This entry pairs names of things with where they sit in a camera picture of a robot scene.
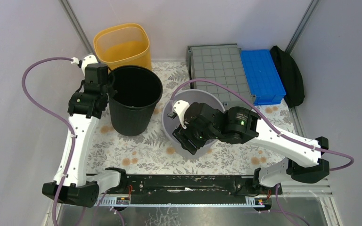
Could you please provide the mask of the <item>black plastic waste bin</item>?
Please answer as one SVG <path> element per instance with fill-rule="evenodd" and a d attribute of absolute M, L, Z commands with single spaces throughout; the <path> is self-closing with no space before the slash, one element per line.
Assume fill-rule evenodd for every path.
<path fill-rule="evenodd" d="M 162 82 L 153 71 L 136 65 L 118 67 L 110 74 L 116 92 L 109 98 L 112 125 L 121 135 L 137 136 L 148 127 L 162 98 Z"/>

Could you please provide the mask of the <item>large grey plastic crate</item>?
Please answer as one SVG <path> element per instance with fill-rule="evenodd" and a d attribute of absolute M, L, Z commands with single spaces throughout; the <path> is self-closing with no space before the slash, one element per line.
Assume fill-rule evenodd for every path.
<path fill-rule="evenodd" d="M 241 48 L 236 43 L 187 46 L 187 67 L 190 79 L 215 81 L 233 90 L 245 100 L 254 103 L 241 60 Z M 192 89 L 211 93 L 226 110 L 240 106 L 252 108 L 232 93 L 207 82 L 194 82 Z"/>

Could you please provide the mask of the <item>blue plastic divided crate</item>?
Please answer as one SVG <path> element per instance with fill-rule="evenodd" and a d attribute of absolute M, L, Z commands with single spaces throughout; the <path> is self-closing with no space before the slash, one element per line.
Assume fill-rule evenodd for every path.
<path fill-rule="evenodd" d="M 278 105 L 286 92 L 268 49 L 243 50 L 241 61 L 244 67 L 254 105 Z"/>

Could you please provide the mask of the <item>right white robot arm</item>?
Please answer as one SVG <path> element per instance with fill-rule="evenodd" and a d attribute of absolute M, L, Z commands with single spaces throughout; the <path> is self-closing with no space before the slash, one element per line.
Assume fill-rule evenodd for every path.
<path fill-rule="evenodd" d="M 317 140 L 308 142 L 297 136 L 290 141 L 283 137 L 285 130 L 271 128 L 251 110 L 232 107 L 222 112 L 205 103 L 179 100 L 173 104 L 172 111 L 180 121 L 173 136 L 192 155 L 208 140 L 231 145 L 250 143 L 282 154 L 281 162 L 255 170 L 251 187 L 258 194 L 286 180 L 315 184 L 329 175 L 329 162 L 321 158 Z"/>

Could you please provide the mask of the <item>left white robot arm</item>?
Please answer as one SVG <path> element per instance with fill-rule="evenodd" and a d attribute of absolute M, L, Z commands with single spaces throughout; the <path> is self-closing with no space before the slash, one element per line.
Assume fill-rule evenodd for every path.
<path fill-rule="evenodd" d="M 45 183 L 42 193 L 57 203 L 93 207 L 98 196 L 107 190 L 117 194 L 127 189 L 125 170 L 106 168 L 88 176 L 86 161 L 92 134 L 108 104 L 108 86 L 114 81 L 105 64 L 92 63 L 82 67 L 84 80 L 68 103 L 70 126 L 59 169 L 53 182 Z"/>

